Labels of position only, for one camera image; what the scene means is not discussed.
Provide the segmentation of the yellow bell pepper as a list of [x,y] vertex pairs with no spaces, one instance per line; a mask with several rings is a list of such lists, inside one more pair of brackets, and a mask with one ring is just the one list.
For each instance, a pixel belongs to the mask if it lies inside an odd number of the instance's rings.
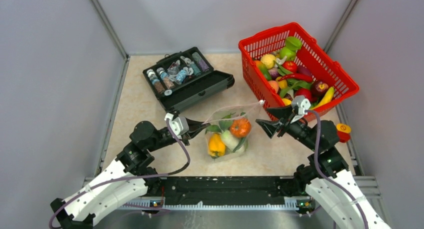
[[226,145],[222,142],[219,134],[214,133],[208,141],[208,154],[212,158],[222,157],[226,154]]

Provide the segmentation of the clear zip top bag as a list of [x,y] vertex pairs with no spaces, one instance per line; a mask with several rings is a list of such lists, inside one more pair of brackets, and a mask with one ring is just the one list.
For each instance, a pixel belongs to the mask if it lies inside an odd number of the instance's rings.
[[208,156],[214,162],[231,160],[245,154],[249,139],[265,100],[226,106],[216,110],[203,124]]

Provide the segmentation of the orange pumpkin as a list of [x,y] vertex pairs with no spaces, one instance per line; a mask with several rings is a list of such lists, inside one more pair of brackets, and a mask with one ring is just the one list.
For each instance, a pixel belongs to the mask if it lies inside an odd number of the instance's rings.
[[248,136],[251,130],[252,125],[245,117],[234,120],[232,125],[229,127],[229,131],[236,138],[244,138]]

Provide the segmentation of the white radish with leaves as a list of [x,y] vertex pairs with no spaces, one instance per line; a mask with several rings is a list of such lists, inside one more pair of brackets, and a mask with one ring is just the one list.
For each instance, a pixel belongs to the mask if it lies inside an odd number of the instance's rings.
[[225,155],[221,157],[210,157],[213,159],[218,159],[222,157],[229,157],[230,155],[241,155],[244,154],[248,149],[248,136],[237,138],[230,132],[229,128],[232,125],[234,120],[238,120],[241,118],[247,118],[247,113],[242,111],[239,113],[231,112],[221,118],[210,118],[206,121],[206,123],[210,123],[210,126],[206,128],[205,135],[207,137],[207,149],[208,149],[208,142],[210,137],[213,134],[219,134],[222,142],[226,146]]

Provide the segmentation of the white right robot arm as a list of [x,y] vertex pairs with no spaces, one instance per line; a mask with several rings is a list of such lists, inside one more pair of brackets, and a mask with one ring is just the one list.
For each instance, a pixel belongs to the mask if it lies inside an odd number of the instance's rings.
[[283,196],[305,196],[342,229],[388,229],[358,186],[346,161],[335,147],[340,138],[336,125],[315,110],[300,106],[267,108],[275,120],[256,119],[269,138],[289,135],[312,150],[309,165],[297,167],[293,177],[279,184]]

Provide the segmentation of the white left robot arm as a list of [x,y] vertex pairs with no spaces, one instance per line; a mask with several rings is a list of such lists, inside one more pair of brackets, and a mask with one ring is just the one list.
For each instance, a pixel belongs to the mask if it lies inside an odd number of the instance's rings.
[[[92,229],[104,217],[132,199],[160,191],[158,179],[177,175],[191,163],[187,146],[198,131],[193,127],[205,127],[202,122],[191,121],[183,116],[167,114],[166,126],[157,129],[150,121],[141,121],[130,134],[130,142],[113,161],[83,188],[66,198],[56,198],[50,207],[53,214],[48,222],[50,229],[57,220],[59,229]],[[150,164],[152,152],[179,144],[186,163],[171,172],[158,173]]]

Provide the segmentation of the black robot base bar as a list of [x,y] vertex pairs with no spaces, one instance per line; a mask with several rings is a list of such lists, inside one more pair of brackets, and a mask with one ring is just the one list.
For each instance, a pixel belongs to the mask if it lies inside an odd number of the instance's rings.
[[316,202],[292,176],[172,176],[145,194],[163,206],[282,206],[313,208]]

